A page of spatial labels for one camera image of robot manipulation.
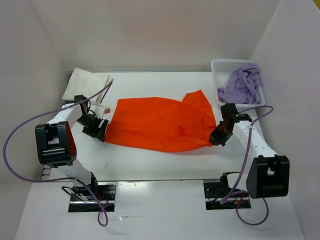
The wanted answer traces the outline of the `white t shirt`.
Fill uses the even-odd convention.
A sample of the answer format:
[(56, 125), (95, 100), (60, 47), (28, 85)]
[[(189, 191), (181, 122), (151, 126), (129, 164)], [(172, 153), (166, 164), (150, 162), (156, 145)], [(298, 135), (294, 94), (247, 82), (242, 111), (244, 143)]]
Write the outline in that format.
[(78, 95), (89, 98), (113, 82), (113, 80), (114, 79), (109, 75), (99, 76), (95, 73), (75, 68), (70, 76), (62, 99), (71, 101)]

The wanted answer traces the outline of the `orange t shirt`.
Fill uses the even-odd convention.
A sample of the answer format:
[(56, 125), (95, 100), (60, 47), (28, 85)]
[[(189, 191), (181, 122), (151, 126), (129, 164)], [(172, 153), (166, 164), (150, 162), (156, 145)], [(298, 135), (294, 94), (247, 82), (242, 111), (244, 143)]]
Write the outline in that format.
[(212, 106), (201, 91), (182, 101), (163, 97), (119, 99), (104, 142), (131, 148), (178, 153), (211, 147), (216, 128)]

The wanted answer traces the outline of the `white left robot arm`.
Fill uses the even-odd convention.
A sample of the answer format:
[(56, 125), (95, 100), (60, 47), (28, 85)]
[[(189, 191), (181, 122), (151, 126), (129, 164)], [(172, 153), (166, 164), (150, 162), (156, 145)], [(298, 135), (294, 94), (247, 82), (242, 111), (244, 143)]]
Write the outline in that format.
[(54, 118), (35, 127), (35, 140), (39, 162), (57, 169), (70, 178), (72, 190), (78, 196), (94, 200), (100, 188), (95, 175), (85, 169), (77, 159), (77, 148), (71, 131), (75, 123), (83, 126), (82, 132), (94, 139), (104, 141), (109, 121), (104, 115), (110, 108), (98, 104), (91, 110), (88, 98), (76, 95), (74, 100), (65, 100)]

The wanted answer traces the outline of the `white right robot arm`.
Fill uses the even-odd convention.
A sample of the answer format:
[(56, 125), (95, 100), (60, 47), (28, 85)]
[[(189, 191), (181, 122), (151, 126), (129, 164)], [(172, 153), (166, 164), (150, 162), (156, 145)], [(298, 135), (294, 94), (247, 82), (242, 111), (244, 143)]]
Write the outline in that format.
[(244, 110), (238, 111), (234, 103), (220, 107), (222, 121), (209, 135), (213, 146), (225, 146), (230, 137), (235, 136), (245, 148), (244, 160), (236, 181), (226, 179), (219, 184), (220, 193), (225, 196), (224, 204), (233, 193), (245, 172), (248, 158), (252, 157), (246, 178), (246, 189), (252, 199), (285, 197), (289, 192), (290, 161), (287, 156), (276, 153), (254, 124), (259, 118), (252, 119)]

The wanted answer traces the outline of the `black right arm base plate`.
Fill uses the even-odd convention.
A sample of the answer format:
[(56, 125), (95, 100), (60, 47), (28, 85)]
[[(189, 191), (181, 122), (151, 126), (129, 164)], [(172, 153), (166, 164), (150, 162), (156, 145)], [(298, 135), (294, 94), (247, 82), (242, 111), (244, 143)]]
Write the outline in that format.
[(204, 198), (206, 210), (233, 210), (240, 204), (240, 209), (250, 209), (251, 203), (249, 195), (247, 193), (239, 193), (229, 197), (224, 203), (220, 204), (222, 198), (224, 198), (231, 190), (229, 185), (222, 184), (218, 181), (209, 181), (203, 183)]

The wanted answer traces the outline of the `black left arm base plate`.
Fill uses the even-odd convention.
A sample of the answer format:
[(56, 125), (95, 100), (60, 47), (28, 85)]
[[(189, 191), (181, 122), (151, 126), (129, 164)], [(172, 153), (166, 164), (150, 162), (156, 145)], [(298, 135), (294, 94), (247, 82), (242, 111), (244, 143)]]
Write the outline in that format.
[[(62, 187), (63, 191), (70, 196), (69, 213), (99, 212), (100, 207), (97, 201), (92, 197), (84, 187)], [(93, 193), (107, 212), (115, 210), (116, 183), (98, 182)]]

